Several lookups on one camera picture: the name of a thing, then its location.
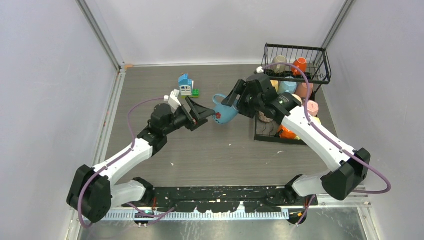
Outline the blue floral mug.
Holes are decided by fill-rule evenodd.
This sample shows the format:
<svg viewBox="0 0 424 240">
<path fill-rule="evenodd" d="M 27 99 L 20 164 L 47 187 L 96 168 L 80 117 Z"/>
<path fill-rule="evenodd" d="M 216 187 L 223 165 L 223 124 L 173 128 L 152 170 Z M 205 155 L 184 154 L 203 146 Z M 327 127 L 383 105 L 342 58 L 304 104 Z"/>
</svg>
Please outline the blue floral mug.
<svg viewBox="0 0 424 240">
<path fill-rule="evenodd" d="M 239 113 L 239 110 L 237 108 L 238 100 L 236 99 L 234 101 L 234 104 L 232 106 L 223 105 L 217 100 L 217 97 L 226 98 L 226 95 L 223 94 L 215 94 L 212 97 L 212 101 L 215 104 L 215 107 L 213 110 L 215 111 L 215 114 L 213 116 L 213 120 L 220 125 L 224 125 L 232 121 Z"/>
</svg>

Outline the pink patterned mug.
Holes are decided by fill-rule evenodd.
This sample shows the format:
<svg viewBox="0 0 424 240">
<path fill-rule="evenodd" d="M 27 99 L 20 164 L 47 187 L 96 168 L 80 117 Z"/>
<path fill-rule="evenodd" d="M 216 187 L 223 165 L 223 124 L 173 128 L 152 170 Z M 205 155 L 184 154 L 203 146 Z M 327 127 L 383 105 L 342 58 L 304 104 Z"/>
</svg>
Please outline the pink patterned mug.
<svg viewBox="0 0 424 240">
<path fill-rule="evenodd" d="M 274 121 L 272 118 L 266 117 L 265 114 L 261 111 L 258 112 L 258 119 L 263 123 L 271 123 Z"/>
</svg>

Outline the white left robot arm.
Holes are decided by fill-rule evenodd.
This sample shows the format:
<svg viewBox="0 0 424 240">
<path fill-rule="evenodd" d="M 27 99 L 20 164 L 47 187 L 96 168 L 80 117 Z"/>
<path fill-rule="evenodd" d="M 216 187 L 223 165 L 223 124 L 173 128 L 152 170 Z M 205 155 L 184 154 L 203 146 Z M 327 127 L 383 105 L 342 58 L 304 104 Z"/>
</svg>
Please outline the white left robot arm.
<svg viewBox="0 0 424 240">
<path fill-rule="evenodd" d="M 215 114 L 213 109 L 185 98 L 189 109 L 164 97 L 164 103 L 156 105 L 147 122 L 147 126 L 138 134 L 132 134 L 131 144 L 114 157 L 95 166 L 82 165 L 74 175 L 67 204 L 78 213 L 82 227 L 102 220 L 113 207 L 138 203 L 148 207 L 153 202 L 153 187 L 142 178 L 135 178 L 127 183 L 117 182 L 137 165 L 152 158 L 168 142 L 167 136 L 181 128 L 190 131 L 198 129 Z"/>
</svg>

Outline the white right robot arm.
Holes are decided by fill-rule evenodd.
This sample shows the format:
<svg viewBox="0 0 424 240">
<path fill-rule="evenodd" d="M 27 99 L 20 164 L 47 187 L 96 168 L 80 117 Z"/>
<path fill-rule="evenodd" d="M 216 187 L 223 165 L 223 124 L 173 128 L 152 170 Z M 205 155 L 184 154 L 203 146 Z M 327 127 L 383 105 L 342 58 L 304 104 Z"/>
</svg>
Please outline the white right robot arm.
<svg viewBox="0 0 424 240">
<path fill-rule="evenodd" d="M 364 164 L 369 164 L 371 155 L 366 149 L 355 150 L 339 140 L 318 124 L 293 94 L 278 94 L 264 73 L 238 80 L 222 104 L 234 106 L 239 114 L 248 118 L 264 113 L 294 132 L 323 160 L 327 166 L 325 172 L 299 175 L 286 184 L 285 198 L 291 205 L 299 205 L 306 196 L 317 194 L 328 194 L 343 201 L 368 174 Z"/>
</svg>

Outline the orange mug black handle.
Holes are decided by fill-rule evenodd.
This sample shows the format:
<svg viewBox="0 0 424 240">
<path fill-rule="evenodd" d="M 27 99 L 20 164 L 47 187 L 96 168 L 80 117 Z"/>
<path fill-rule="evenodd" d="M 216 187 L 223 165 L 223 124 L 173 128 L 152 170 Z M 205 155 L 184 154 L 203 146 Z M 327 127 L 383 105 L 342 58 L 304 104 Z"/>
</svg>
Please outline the orange mug black handle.
<svg viewBox="0 0 424 240">
<path fill-rule="evenodd" d="M 297 135 L 294 132 L 286 128 L 284 125 L 280 125 L 278 127 L 277 135 L 281 139 L 295 139 L 297 137 Z"/>
</svg>

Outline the pale yellow faceted mug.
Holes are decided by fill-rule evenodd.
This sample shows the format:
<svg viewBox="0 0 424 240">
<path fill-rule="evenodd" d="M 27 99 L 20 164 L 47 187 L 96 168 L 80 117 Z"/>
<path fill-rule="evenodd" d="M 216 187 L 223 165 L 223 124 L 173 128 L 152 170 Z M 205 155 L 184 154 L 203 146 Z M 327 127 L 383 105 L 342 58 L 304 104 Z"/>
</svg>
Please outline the pale yellow faceted mug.
<svg viewBox="0 0 424 240">
<path fill-rule="evenodd" d="M 313 116 L 311 119 L 313 120 L 313 122 L 315 124 L 322 125 L 322 122 L 321 122 L 321 120 L 318 117 Z"/>
</svg>

